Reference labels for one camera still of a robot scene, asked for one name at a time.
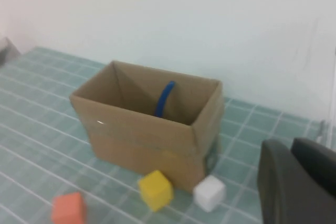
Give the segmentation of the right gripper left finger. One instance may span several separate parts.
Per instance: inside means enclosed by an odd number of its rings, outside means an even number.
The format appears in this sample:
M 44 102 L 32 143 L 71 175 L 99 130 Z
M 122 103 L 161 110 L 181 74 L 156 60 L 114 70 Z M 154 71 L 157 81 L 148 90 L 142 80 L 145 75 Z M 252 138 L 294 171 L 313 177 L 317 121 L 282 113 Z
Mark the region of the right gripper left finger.
M 261 146 L 257 187 L 263 223 L 335 223 L 335 202 L 293 202 L 290 149 L 278 140 Z

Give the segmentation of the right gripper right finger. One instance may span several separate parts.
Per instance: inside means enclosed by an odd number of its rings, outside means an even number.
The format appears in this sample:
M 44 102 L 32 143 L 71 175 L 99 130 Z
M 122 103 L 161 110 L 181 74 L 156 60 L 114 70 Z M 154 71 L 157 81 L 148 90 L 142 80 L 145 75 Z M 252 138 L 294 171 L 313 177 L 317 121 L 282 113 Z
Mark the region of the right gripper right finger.
M 290 154 L 291 201 L 335 202 L 335 152 L 307 138 L 295 138 Z

